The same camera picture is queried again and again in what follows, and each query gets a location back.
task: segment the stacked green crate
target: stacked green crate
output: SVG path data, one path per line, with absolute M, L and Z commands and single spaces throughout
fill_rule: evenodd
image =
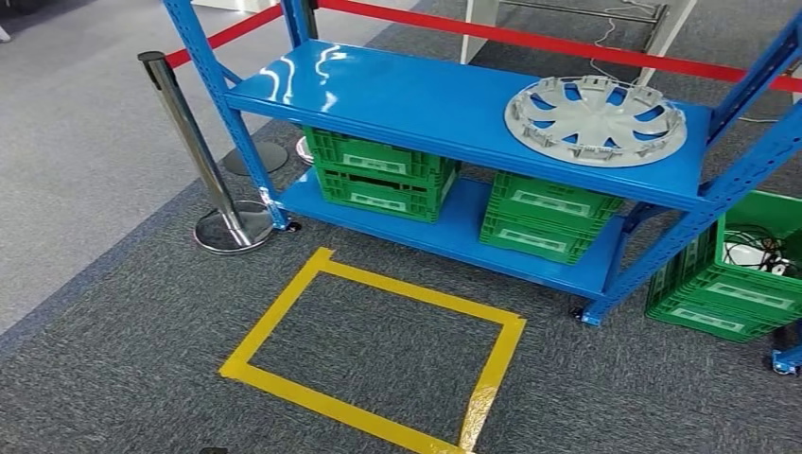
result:
M 304 127 L 327 201 L 434 222 L 460 162 Z
M 499 171 L 479 241 L 574 264 L 622 204 L 618 197 Z
M 724 261 L 724 231 L 756 225 L 788 237 L 802 201 L 750 193 L 652 278 L 647 315 L 740 342 L 802 318 L 802 279 Z

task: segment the white cable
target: white cable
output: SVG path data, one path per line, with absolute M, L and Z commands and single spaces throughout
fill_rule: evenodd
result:
M 610 28 L 608 28 L 608 29 L 607 29 L 607 31 L 604 33 L 604 36 L 602 36 L 601 38 L 599 38 L 598 40 L 596 40 L 596 41 L 594 41 L 594 42 L 593 42 L 593 44 L 594 44 L 595 46 L 597 46 L 597 47 L 602 47 L 602 43 L 603 43 L 603 42 L 604 42 L 604 41 L 605 41 L 607 38 L 609 38 L 609 37 L 610 37 L 610 33 L 612 33 L 613 31 L 615 31 L 615 30 L 616 30 L 616 23 L 615 23 L 615 22 L 613 22 L 613 20 L 612 20 L 612 19 L 607 19 L 607 23 L 608 23 L 608 24 L 610 24 Z M 600 72 L 600 73 L 602 73 L 603 75 L 605 75 L 605 76 L 607 76 L 607 77 L 611 78 L 612 80 L 618 80 L 618 79 L 619 79 L 619 78 L 617 78 L 617 77 L 613 76 L 612 74 L 610 74 L 610 73 L 608 73 L 608 72 L 604 71 L 604 70 L 603 70 L 603 69 L 601 69 L 599 66 L 597 66 L 597 65 L 596 65 L 596 59 L 590 59 L 590 67 L 591 67 L 591 68 L 593 68 L 593 69 L 595 69 L 596 71 L 599 71 L 599 72 Z
M 648 5 L 646 3 L 640 3 L 640 2 L 637 2 L 636 0 L 620 0 L 620 2 L 621 3 L 625 3 L 625 4 L 629 5 L 629 6 L 628 7 L 607 8 L 607 9 L 603 9 L 603 11 L 604 12 L 612 12 L 612 11 L 625 11 L 625 10 L 630 10 L 630 9 L 638 9 L 639 11 L 643 12 L 644 14 L 652 15 L 652 14 L 654 14 L 654 11 L 657 10 L 657 6 L 655 6 L 655 5 Z M 607 38 L 610 37 L 611 33 L 616 31 L 616 23 L 613 22 L 612 19 L 607 19 L 607 24 L 609 24 L 610 27 L 607 28 L 607 31 L 604 32 L 604 35 L 601 38 L 599 38 L 598 40 L 593 42 L 593 44 L 595 46 L 597 46 L 597 47 L 602 47 L 602 43 L 604 43 L 607 40 Z M 599 66 L 597 66 L 596 65 L 596 59 L 590 59 L 590 67 L 595 69 L 596 71 L 599 71 L 604 76 L 606 76 L 608 78 L 611 78 L 612 80 L 619 80 L 619 78 L 613 76 L 612 74 L 604 71 Z M 633 80 L 632 83 L 634 83 L 634 84 L 637 83 L 638 79 L 640 79 L 640 77 L 638 77 L 637 79 Z

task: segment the yellow tape square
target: yellow tape square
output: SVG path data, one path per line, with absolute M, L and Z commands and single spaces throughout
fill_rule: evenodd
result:
M 358 428 L 375 437 L 403 446 L 413 452 L 420 454 L 471 452 L 479 438 L 479 432 L 490 411 L 490 406 L 496 398 L 498 387 L 513 357 L 526 321 L 506 310 L 480 305 L 440 291 L 342 265 L 331 260 L 333 253 L 329 249 L 320 248 L 309 258 L 304 267 L 292 278 L 292 281 L 276 298 L 267 312 L 245 336 L 245 339 L 226 359 L 220 367 L 220 374 L 242 381 L 353 428 Z M 249 363 L 256 350 L 267 340 L 276 325 L 287 315 L 288 310 L 321 271 L 501 325 L 501 331 L 498 333 L 490 356 L 484 363 L 479 381 L 468 402 L 458 445 L 452 445 L 413 428 L 400 425 L 276 374 L 263 371 Z

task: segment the stanchion post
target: stanchion post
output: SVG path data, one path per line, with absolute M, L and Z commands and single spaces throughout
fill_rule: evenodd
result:
M 165 54 L 149 51 L 137 58 L 145 66 L 215 206 L 198 221 L 196 241 L 207 251 L 220 254 L 245 253 L 262 246 L 272 230 L 267 207 L 257 201 L 232 200 Z

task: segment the stanchion base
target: stanchion base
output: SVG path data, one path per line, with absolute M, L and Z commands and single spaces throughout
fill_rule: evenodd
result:
M 312 156 L 312 151 L 309 150 L 309 143 L 306 142 L 306 136 L 298 139 L 298 142 L 295 144 L 295 153 L 298 154 L 298 157 L 301 158 L 302 161 L 310 166 L 315 164 L 315 157 Z
M 220 255 L 235 255 L 249 253 L 268 240 L 273 228 L 272 216 L 268 208 L 258 201 L 235 201 L 234 207 L 242 220 L 242 229 L 245 231 L 251 244 L 237 244 L 235 237 L 228 230 L 222 214 L 214 210 L 201 218 L 195 225 L 195 241 L 206 251 Z
M 256 152 L 259 153 L 259 159 L 262 160 L 262 166 L 264 166 L 265 170 L 268 172 L 278 170 L 287 162 L 289 154 L 284 147 L 271 142 L 256 142 L 255 145 Z M 233 149 L 223 158 L 223 165 L 226 167 L 226 170 L 235 175 L 241 177 L 250 175 L 237 149 Z

